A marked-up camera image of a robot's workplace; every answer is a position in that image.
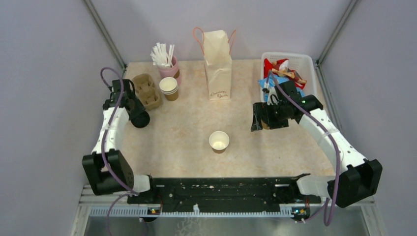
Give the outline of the brown paper coffee cup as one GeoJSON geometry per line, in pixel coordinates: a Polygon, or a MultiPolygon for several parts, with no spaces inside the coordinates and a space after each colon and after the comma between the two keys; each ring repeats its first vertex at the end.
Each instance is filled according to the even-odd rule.
{"type": "Polygon", "coordinates": [[[270,127],[263,121],[261,121],[263,129],[270,130],[270,127]]]}

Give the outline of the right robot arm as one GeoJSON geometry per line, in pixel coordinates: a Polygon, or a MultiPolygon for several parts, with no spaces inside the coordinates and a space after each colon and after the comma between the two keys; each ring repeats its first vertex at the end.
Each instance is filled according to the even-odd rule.
{"type": "Polygon", "coordinates": [[[301,203],[308,195],[335,200],[345,208],[376,194],[383,167],[357,151],[331,122],[322,103],[314,96],[298,97],[290,102],[284,96],[278,102],[253,103],[251,131],[278,129],[294,119],[315,140],[334,167],[335,176],[298,177],[288,189],[289,198],[301,203]]]}

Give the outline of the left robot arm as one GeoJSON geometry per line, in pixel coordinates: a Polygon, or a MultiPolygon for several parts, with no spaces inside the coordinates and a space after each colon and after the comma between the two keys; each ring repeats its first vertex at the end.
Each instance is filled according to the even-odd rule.
{"type": "Polygon", "coordinates": [[[103,124],[97,143],[83,157],[82,166],[95,195],[128,191],[139,195],[145,203],[152,203],[158,191],[151,186],[151,177],[134,174],[121,152],[126,125],[144,128],[150,116],[136,96],[131,80],[114,80],[112,84],[110,98],[103,104],[103,124]]]}

